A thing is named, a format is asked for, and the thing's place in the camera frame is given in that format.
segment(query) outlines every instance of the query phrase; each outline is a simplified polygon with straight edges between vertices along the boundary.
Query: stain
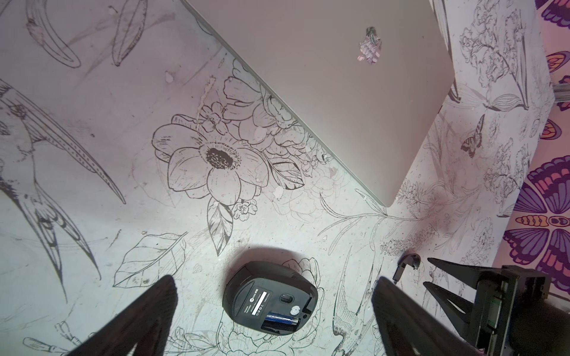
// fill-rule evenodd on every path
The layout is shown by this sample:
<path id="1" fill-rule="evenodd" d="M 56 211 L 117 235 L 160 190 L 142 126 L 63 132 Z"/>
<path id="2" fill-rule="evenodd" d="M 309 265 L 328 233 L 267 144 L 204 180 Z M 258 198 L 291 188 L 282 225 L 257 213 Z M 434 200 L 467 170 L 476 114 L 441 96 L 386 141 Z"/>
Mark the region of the stain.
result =
<path id="1" fill-rule="evenodd" d="M 32 19 L 28 19 L 28 23 L 26 23 L 26 28 L 28 29 L 28 32 L 30 33 L 30 36 L 32 36 L 34 41 L 36 41 L 40 46 L 43 47 L 44 45 L 43 28 L 41 26 L 38 26 Z"/>
<path id="2" fill-rule="evenodd" d="M 168 84 L 174 81 L 174 77 L 168 71 L 165 71 L 165 80 Z"/>
<path id="3" fill-rule="evenodd" d="M 329 174 L 329 177 L 330 177 L 330 178 L 336 176 L 336 174 L 337 174 L 338 172 L 339 172 L 338 168 L 335 168 L 335 167 L 333 167 L 333 168 L 330 168 L 330 167 L 329 167 L 329 168 L 328 168 L 328 174 Z"/>
<path id="4" fill-rule="evenodd" d="M 277 186 L 273 191 L 273 196 L 275 197 L 275 199 L 280 199 L 283 196 L 283 192 L 284 192 L 283 187 Z"/>

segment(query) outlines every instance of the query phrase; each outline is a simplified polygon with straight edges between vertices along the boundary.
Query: leaf drawing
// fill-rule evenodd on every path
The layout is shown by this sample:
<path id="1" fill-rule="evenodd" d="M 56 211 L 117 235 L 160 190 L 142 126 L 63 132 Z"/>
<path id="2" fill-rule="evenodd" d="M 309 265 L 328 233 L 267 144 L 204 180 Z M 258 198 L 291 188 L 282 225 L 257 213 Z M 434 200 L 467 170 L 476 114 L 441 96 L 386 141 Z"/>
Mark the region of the leaf drawing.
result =
<path id="1" fill-rule="evenodd" d="M 214 243 L 215 251 L 220 255 L 230 241 L 231 232 L 234 228 L 234 218 L 231 209 L 213 197 L 208 203 L 208 230 Z"/>
<path id="2" fill-rule="evenodd" d="M 47 0 L 26 0 L 26 28 L 30 36 L 58 62 L 71 68 L 81 66 L 77 55 L 55 32 L 47 17 Z"/>
<path id="3" fill-rule="evenodd" d="M 182 235 L 146 235 L 124 256 L 113 287 L 148 287 L 164 275 L 175 274 L 186 260 Z"/>
<path id="4" fill-rule="evenodd" d="M 166 353 L 196 353 L 203 355 L 209 351 L 216 351 L 215 333 L 212 331 L 185 333 L 184 329 L 177 327 L 174 335 L 168 337 L 171 350 Z"/>
<path id="5" fill-rule="evenodd" d="M 269 158 L 271 174 L 277 184 L 282 188 L 293 190 L 305 185 L 301 175 L 301 170 L 290 158 L 276 157 Z"/>
<path id="6" fill-rule="evenodd" d="M 511 111 L 516 107 L 524 107 L 523 100 L 514 94 L 503 94 L 491 103 L 489 109 L 494 111 Z"/>
<path id="7" fill-rule="evenodd" d="M 113 39 L 113 62 L 118 67 L 139 42 L 144 31 L 148 0 L 125 0 Z"/>
<path id="8" fill-rule="evenodd" d="M 24 340 L 22 340 L 22 344 L 36 351 L 45 351 L 48 353 L 62 354 L 62 355 L 69 352 L 69 350 L 62 349 L 61 347 L 56 345 L 50 345 L 48 343 L 34 339 L 33 337 L 24 337 Z"/>

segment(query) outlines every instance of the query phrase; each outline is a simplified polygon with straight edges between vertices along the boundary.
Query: sticker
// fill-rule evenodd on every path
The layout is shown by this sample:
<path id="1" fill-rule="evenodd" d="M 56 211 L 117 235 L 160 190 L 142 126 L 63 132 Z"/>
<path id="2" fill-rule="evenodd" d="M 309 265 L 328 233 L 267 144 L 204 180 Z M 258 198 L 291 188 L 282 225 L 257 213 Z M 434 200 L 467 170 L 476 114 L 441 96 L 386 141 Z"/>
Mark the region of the sticker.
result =
<path id="1" fill-rule="evenodd" d="M 258 317 L 263 311 L 263 308 L 267 305 L 267 301 L 270 297 L 271 291 L 254 286 L 242 307 L 242 313 L 251 317 Z"/>
<path id="2" fill-rule="evenodd" d="M 382 40 L 376 34 L 376 29 L 374 27 L 368 27 L 366 29 L 366 38 L 364 42 L 360 43 L 360 52 L 362 53 L 358 56 L 359 61 L 366 60 L 370 64 L 374 64 L 378 61 L 380 57 L 380 50 L 382 49 Z"/>
<path id="3" fill-rule="evenodd" d="M 299 314 L 300 311 L 301 311 L 301 307 L 299 305 L 295 305 L 293 308 L 291 308 L 291 311 L 289 312 L 289 314 L 297 315 L 297 314 Z"/>

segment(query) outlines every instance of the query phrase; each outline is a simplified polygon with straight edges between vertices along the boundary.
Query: silver laptop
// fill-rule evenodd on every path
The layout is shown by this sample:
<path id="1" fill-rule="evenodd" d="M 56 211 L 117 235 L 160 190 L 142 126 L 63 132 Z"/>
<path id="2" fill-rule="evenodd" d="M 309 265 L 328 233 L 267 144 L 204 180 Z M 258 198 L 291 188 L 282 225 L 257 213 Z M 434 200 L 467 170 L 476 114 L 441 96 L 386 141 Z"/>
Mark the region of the silver laptop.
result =
<path id="1" fill-rule="evenodd" d="M 390 206 L 454 77 L 428 0 L 182 0 Z"/>

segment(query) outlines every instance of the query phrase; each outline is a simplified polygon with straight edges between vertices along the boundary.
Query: battery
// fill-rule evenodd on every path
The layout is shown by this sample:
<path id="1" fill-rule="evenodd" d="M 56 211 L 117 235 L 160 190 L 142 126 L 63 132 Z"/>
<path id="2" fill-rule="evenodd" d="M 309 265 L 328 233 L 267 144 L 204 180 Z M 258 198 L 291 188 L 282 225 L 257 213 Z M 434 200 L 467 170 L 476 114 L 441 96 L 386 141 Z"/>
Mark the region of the battery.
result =
<path id="1" fill-rule="evenodd" d="M 277 313 L 268 313 L 265 317 L 266 321 L 280 322 L 282 324 L 297 325 L 299 318 L 288 317 Z"/>

